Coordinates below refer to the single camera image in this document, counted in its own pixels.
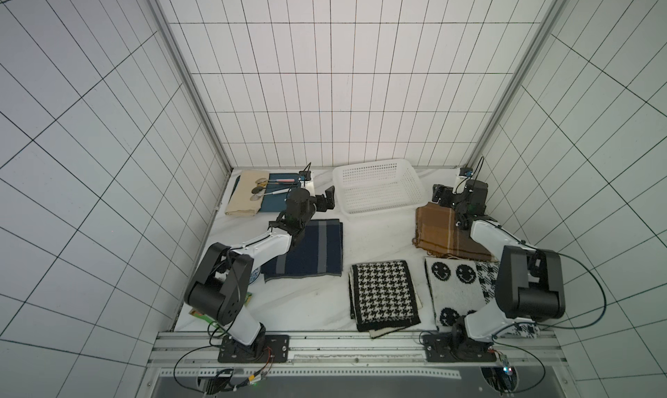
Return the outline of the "brown plaid scarf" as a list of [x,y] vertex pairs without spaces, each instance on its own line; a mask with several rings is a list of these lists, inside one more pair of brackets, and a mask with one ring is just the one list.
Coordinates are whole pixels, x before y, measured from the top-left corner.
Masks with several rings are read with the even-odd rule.
[[493,262],[493,255],[456,226],[452,209],[428,203],[415,210],[413,246],[431,257],[457,257],[477,262]]

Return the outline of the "white plastic basket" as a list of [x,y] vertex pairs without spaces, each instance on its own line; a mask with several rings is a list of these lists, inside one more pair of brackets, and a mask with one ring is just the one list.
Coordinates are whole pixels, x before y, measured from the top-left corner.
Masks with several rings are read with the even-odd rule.
[[333,185],[336,205],[351,217],[417,208],[428,201],[425,186],[405,159],[337,167]]

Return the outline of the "houndstooth black white scarf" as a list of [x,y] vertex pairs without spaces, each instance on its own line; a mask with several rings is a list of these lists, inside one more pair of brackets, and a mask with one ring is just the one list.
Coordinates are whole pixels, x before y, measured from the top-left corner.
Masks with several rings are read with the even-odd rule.
[[405,260],[352,265],[348,292],[359,332],[380,337],[420,324],[420,303]]

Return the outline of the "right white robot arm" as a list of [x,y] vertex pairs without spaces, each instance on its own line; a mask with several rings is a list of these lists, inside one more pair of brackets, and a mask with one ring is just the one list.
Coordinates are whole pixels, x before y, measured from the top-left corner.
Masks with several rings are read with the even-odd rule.
[[566,311],[561,258],[530,247],[486,215],[487,186],[435,184],[417,214],[434,318],[451,349],[488,349],[500,335],[535,335]]

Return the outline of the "navy grey striped scarf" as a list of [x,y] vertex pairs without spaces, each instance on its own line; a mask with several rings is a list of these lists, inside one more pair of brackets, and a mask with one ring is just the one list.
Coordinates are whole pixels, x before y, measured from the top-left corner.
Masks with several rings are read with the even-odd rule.
[[343,223],[338,219],[312,220],[303,238],[285,255],[261,267],[266,281],[282,278],[341,276]]

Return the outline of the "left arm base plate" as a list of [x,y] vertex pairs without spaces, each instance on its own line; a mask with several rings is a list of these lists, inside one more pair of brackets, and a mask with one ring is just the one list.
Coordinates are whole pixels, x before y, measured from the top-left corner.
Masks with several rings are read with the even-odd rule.
[[288,361],[288,335],[260,335],[250,346],[226,336],[219,347],[218,363],[285,363]]

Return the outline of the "smiley face white scarf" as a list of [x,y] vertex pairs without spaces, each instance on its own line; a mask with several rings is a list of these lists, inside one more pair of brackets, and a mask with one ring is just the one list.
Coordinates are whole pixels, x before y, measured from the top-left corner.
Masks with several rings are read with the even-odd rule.
[[496,262],[427,257],[424,267],[440,332],[449,332],[455,323],[463,323],[464,332],[478,342],[509,335],[535,338],[540,334],[533,321],[512,320],[499,309],[495,299]]

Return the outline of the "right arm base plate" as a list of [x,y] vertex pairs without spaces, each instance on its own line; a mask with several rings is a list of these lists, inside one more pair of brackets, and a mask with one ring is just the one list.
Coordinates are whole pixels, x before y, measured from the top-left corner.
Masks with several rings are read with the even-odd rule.
[[422,332],[420,344],[429,363],[495,363],[491,344],[452,333]]

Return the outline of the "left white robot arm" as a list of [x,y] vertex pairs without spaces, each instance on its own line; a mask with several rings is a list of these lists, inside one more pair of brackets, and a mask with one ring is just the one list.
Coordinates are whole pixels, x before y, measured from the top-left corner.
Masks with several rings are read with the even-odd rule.
[[315,213],[334,208],[335,186],[322,195],[305,188],[290,191],[286,209],[265,233],[239,247],[213,243],[207,248],[189,280],[184,302],[218,323],[241,347],[262,351],[266,329],[245,306],[251,274],[300,243]]

